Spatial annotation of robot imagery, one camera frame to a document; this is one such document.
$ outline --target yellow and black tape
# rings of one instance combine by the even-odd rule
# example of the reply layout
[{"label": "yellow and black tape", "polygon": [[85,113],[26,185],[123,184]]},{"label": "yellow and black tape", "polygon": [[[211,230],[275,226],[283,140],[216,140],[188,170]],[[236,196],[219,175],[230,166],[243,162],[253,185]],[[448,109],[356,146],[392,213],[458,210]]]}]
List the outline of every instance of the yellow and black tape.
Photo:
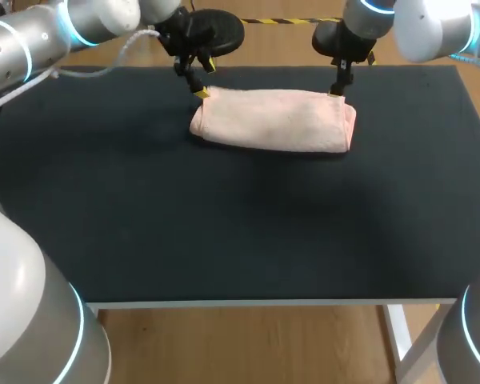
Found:
[{"label": "yellow and black tape", "polygon": [[318,24],[319,22],[339,22],[338,18],[243,18],[244,24]]},{"label": "yellow and black tape", "polygon": [[370,53],[368,54],[368,65],[369,66],[376,66],[377,65],[377,60],[375,59],[375,54],[374,52],[371,50]]}]

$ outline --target table leg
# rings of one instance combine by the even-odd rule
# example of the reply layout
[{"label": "table leg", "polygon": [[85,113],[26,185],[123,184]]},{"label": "table leg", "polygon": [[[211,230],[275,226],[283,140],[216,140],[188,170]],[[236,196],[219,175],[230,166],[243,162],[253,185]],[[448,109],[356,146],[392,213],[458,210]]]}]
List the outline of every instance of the table leg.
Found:
[{"label": "table leg", "polygon": [[430,364],[437,361],[436,337],[451,305],[443,304],[420,333],[412,347],[395,362],[397,384],[412,384],[422,376]]}]

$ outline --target table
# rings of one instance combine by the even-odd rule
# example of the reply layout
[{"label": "table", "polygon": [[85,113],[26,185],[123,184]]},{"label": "table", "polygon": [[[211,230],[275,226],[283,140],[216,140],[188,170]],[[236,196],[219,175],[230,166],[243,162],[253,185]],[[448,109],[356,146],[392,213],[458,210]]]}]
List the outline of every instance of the table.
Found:
[{"label": "table", "polygon": [[[218,2],[216,0],[200,0],[198,7],[219,7],[233,11],[244,18],[256,17],[309,17],[316,15],[339,15],[342,12],[341,2],[322,2],[309,0],[306,4],[299,2],[269,1],[269,2]],[[218,60],[219,66],[228,65],[324,65],[328,61],[317,55],[307,42],[313,32],[313,26],[248,26],[246,28],[246,42],[240,51]],[[285,44],[274,44],[275,41],[284,41]],[[112,61],[122,42],[117,40],[98,47],[74,54],[66,61],[68,64],[97,64],[105,65]],[[394,41],[389,35],[378,42],[376,49],[378,61],[382,64],[400,65],[404,61],[394,48]],[[435,63],[448,64],[447,59]],[[140,44],[140,48],[130,56],[129,64],[135,66],[170,65],[162,50],[154,42]],[[470,96],[480,115],[480,70],[466,65],[458,65],[461,76],[470,91]],[[422,316],[422,310],[415,311],[415,317]]]},{"label": "table", "polygon": [[[451,301],[480,268],[480,122],[453,67],[356,75],[340,158],[196,143],[195,100],[170,70],[41,84],[1,117],[1,202],[100,308]],[[333,77],[212,82],[324,91]],[[387,313],[398,328],[401,307]]]}]

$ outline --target white cable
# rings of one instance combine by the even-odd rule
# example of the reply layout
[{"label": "white cable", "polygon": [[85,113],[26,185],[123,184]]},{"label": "white cable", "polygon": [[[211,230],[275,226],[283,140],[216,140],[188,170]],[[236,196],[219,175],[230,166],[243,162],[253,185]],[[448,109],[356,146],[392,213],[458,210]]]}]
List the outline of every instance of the white cable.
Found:
[{"label": "white cable", "polygon": [[144,35],[151,35],[155,36],[156,38],[160,36],[160,33],[157,32],[156,30],[140,30],[138,32],[135,32],[131,38],[129,38],[125,45],[122,46],[121,50],[119,51],[119,55],[115,59],[115,61],[112,63],[112,66],[109,66],[108,68],[105,68],[104,70],[97,70],[95,72],[74,72],[72,70],[61,70],[57,69],[57,72],[60,74],[63,74],[65,76],[71,76],[74,78],[96,78],[98,76],[103,76],[104,74],[108,74],[118,66],[121,66],[123,60],[125,59],[126,52],[128,49],[133,45],[134,42],[137,41],[138,38]]},{"label": "white cable", "polygon": [[42,74],[37,76],[36,78],[33,78],[29,82],[26,82],[19,88],[16,88],[15,90],[12,90],[8,94],[6,94],[4,97],[0,98],[0,107],[3,106],[6,102],[11,101],[13,98],[19,96],[23,92],[29,90],[30,88],[36,86],[46,78],[48,78],[52,73],[54,72],[54,68],[49,68],[45,70]]},{"label": "white cable", "polygon": [[125,45],[122,46],[121,50],[119,51],[119,55],[115,59],[112,66],[110,66],[108,68],[105,68],[104,70],[98,70],[96,72],[85,73],[85,72],[73,72],[71,70],[60,70],[60,69],[55,69],[55,68],[51,67],[51,68],[45,70],[43,73],[41,73],[36,78],[30,80],[29,82],[26,82],[25,84],[23,84],[19,88],[16,88],[15,90],[12,90],[8,94],[6,94],[2,98],[0,98],[0,107],[3,106],[5,103],[11,101],[13,98],[16,98],[17,96],[19,96],[23,92],[29,90],[30,88],[33,88],[34,86],[36,86],[37,84],[39,84],[43,80],[47,79],[49,76],[52,76],[54,78],[58,78],[58,76],[60,74],[63,74],[65,76],[72,76],[74,78],[96,78],[97,76],[103,76],[104,74],[108,74],[114,68],[116,68],[116,67],[118,67],[122,64],[122,61],[124,60],[124,58],[126,56],[126,52],[132,46],[132,44],[138,38],[140,38],[141,36],[144,36],[146,34],[151,35],[151,36],[155,36],[156,38],[158,36],[160,36],[160,33],[157,32],[156,30],[140,30],[140,31],[134,33],[131,36],[131,38],[129,38],[126,41]]}]

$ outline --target cable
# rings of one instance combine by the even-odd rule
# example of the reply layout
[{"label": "cable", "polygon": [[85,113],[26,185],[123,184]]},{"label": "cable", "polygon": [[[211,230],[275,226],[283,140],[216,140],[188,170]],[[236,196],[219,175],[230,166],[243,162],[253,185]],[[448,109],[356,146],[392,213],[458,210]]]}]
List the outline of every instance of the cable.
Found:
[{"label": "cable", "polygon": [[126,41],[125,45],[122,46],[121,50],[119,51],[119,55],[115,59],[112,66],[110,66],[108,68],[105,68],[104,70],[98,70],[96,72],[90,72],[90,73],[85,73],[85,72],[81,73],[81,72],[73,72],[73,71],[70,71],[70,70],[55,69],[55,68],[51,67],[51,68],[45,70],[44,72],[42,72],[36,78],[30,80],[29,82],[26,82],[25,84],[23,84],[19,88],[16,88],[15,90],[12,90],[11,92],[6,94],[5,96],[1,97],[0,98],[0,107],[3,106],[5,103],[11,101],[13,98],[16,98],[20,94],[28,91],[30,88],[33,88],[34,86],[36,86],[37,84],[39,84],[43,80],[47,79],[49,76],[57,78],[60,74],[63,74],[63,75],[66,75],[66,76],[72,76],[74,78],[96,78],[97,76],[103,76],[104,74],[108,74],[114,68],[121,65],[121,63],[122,63],[122,61],[123,61],[123,59],[126,55],[126,52],[128,51],[128,48],[130,48],[131,45],[138,38],[140,38],[141,36],[144,36],[146,34],[151,35],[151,36],[155,36],[155,37],[160,36],[160,33],[157,32],[156,30],[140,30],[140,31],[136,32],[135,34],[133,34],[131,36],[131,38],[129,38]]},{"label": "cable", "polygon": [[15,90],[12,90],[8,94],[6,94],[2,98],[0,98],[0,107],[3,106],[6,102],[9,102],[10,100],[12,100],[13,98],[16,98],[17,96],[19,96],[23,92],[25,92],[25,91],[29,90],[30,88],[36,86],[37,84],[39,84],[40,82],[42,82],[43,80],[48,78],[53,72],[54,72],[54,68],[49,68],[49,69],[45,70],[42,74],[37,76],[36,78],[30,80],[29,82],[26,82],[25,84],[23,84],[19,88],[16,88]]},{"label": "cable", "polygon": [[467,62],[469,64],[474,64],[480,68],[480,58],[468,58],[467,56],[463,56],[461,54],[451,54],[450,58],[453,60],[457,60],[458,62]]},{"label": "cable", "polygon": [[156,38],[160,36],[160,33],[157,32],[156,30],[140,30],[138,32],[135,32],[131,36],[131,38],[129,38],[126,41],[125,45],[122,46],[121,50],[119,51],[119,55],[114,60],[112,65],[109,66],[108,68],[105,68],[104,70],[97,70],[95,72],[74,72],[72,70],[57,69],[57,72],[59,74],[64,75],[64,76],[71,76],[73,78],[96,78],[98,76],[103,76],[104,74],[108,74],[109,72],[111,72],[112,70],[114,70],[115,68],[117,68],[118,66],[120,66],[122,64],[122,61],[124,60],[124,58],[126,56],[126,52],[132,46],[132,44],[135,41],[137,41],[138,38],[140,38],[141,36],[144,36],[146,34],[151,35],[151,36],[155,36]]}]

